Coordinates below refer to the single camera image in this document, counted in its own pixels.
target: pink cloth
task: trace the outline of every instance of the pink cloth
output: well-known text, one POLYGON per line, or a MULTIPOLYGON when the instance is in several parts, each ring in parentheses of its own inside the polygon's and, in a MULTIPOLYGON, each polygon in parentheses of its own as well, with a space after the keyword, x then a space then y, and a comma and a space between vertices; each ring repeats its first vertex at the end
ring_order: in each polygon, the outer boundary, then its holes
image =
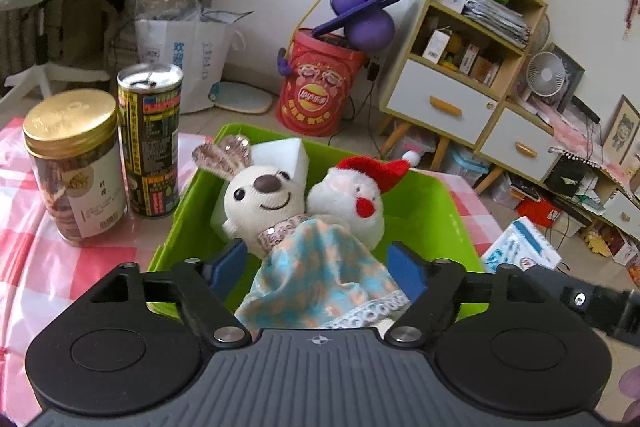
POLYGON ((609 176, 618 182, 618 184, 625 190, 626 195, 633 198, 631 195, 631 188, 629 187, 628 176, 620 165, 609 160, 607 155, 604 153, 602 146, 597 143, 597 141, 600 140, 599 131, 597 139, 594 137, 591 140, 587 140, 586 126, 584 126, 584 132, 576 130, 573 126, 562 119, 558 111, 553 107, 546 105, 542 100, 530 98, 529 102, 532 103, 536 109, 542 111, 549 119, 549 125, 554 128, 553 147, 558 150, 558 152, 569 153, 585 160, 588 158, 588 163, 592 164, 594 167, 604 169, 609 176))
MULTIPOLYGON (((116 264, 148 266, 171 227, 171 218, 131 214, 108 235, 85 247, 65 243, 47 214, 22 140, 22 122, 0 130, 0 412, 19 426, 39 412, 24 372, 33 338, 116 264)), ((204 136, 180 134, 178 184, 196 168, 191 151, 204 136)), ((502 230, 469 185, 458 176, 425 172, 443 181, 479 255, 502 230)))

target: bunny ear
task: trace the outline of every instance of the bunny ear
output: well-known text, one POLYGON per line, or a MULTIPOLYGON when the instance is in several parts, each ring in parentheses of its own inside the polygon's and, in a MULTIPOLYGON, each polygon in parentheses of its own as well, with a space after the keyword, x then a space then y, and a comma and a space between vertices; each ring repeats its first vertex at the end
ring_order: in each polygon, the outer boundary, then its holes
POLYGON ((238 166, 238 172, 254 164, 251 158, 251 142, 246 136, 225 136, 220 140, 220 149, 230 162, 238 166))
POLYGON ((226 136, 219 145, 207 142, 196 147, 191 156, 200 169, 231 181, 238 172, 252 164, 250 147, 244 136, 226 136))

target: metal screw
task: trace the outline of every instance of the metal screw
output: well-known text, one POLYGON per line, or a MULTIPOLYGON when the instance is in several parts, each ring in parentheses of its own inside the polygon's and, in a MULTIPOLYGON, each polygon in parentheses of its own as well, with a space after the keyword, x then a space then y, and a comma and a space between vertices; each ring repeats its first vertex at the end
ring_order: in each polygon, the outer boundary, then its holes
POLYGON ((391 338, 396 342, 411 343, 420 339, 422 333, 413 326, 400 326, 391 330, 391 338))
POLYGON ((213 336, 219 342, 234 343, 244 339, 244 331, 240 328, 236 328, 235 326, 225 326, 223 328, 218 328, 213 333, 213 336))

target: picture frame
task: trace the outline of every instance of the picture frame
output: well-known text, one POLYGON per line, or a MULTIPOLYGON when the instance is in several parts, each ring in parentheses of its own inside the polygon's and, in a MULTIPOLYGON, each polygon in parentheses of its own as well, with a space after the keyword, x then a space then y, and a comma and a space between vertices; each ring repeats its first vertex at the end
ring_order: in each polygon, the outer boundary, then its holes
POLYGON ((544 98, 543 100, 548 105, 555 107, 558 113, 562 114, 567 105, 569 105, 569 102, 571 102, 571 98, 582 80, 584 68, 556 44, 549 44, 546 50, 562 60, 566 76, 562 89, 555 95, 544 98))
POLYGON ((640 112, 622 95, 602 148, 613 163, 622 165, 640 128, 640 112))

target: glass jar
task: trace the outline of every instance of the glass jar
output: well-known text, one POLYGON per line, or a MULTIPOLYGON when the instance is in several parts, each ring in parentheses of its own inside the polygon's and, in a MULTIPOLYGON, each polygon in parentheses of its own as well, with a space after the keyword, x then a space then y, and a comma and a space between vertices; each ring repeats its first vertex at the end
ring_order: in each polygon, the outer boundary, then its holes
POLYGON ((46 98, 22 125, 45 206, 72 243, 106 232, 125 214, 115 99, 98 89, 46 98))

